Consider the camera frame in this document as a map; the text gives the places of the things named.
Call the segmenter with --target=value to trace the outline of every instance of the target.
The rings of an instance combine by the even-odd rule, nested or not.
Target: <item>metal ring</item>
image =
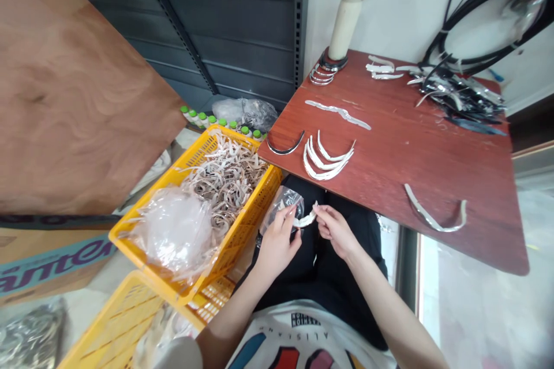
[[[315,73],[320,74],[321,76],[325,76],[325,77],[327,77],[327,78],[329,78],[329,77],[332,78],[333,76],[335,76],[335,73],[334,73],[334,72],[333,72],[333,73],[330,73],[330,74],[325,74],[325,73],[323,73],[323,72],[319,72],[319,71],[317,70],[317,68],[319,68],[319,67],[320,67],[319,63],[316,63],[316,67],[315,67],[314,69],[312,69],[312,74],[315,72]]]
[[[310,76],[310,82],[313,83],[314,85],[326,86],[333,82],[333,78],[331,78],[329,81],[326,81],[326,82],[317,82],[313,80],[312,76]]]
[[[316,77],[313,74],[313,72],[310,72],[310,79],[313,79],[313,80],[318,81],[318,82],[331,82],[334,79],[334,77],[321,79],[321,78]]]

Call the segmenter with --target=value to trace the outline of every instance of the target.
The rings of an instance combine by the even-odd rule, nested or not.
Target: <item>black pants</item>
[[[304,198],[306,214],[311,211],[316,200],[320,205],[331,205],[338,210],[345,217],[360,245],[387,277],[387,267],[381,256],[380,226],[373,211],[326,193],[320,187],[292,175],[285,178],[282,184]],[[256,247],[252,263],[235,291],[254,267],[259,251]],[[299,299],[315,301],[350,325],[377,349],[388,349],[354,276],[346,262],[337,256],[331,243],[319,237],[317,222],[304,228],[302,246],[261,298],[255,310]]]

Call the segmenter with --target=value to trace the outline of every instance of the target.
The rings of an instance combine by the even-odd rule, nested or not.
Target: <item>white t-shirt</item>
[[[156,368],[201,369],[200,350],[192,339],[173,350],[180,357],[164,359]],[[295,300],[254,313],[227,368],[395,369],[396,361],[317,303]]]

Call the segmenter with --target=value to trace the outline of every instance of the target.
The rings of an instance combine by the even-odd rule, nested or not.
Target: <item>plywood board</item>
[[[0,0],[0,213],[110,214],[181,99],[87,0]]]

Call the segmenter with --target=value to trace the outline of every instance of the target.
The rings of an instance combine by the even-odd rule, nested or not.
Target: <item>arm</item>
[[[427,330],[364,251],[344,217],[330,206],[315,207],[321,236],[346,261],[383,337],[402,369],[448,369]]]
[[[204,369],[225,368],[244,335],[254,308],[300,248],[300,232],[290,243],[294,212],[295,205],[275,215],[275,221],[262,239],[258,260],[250,274],[196,338]]]

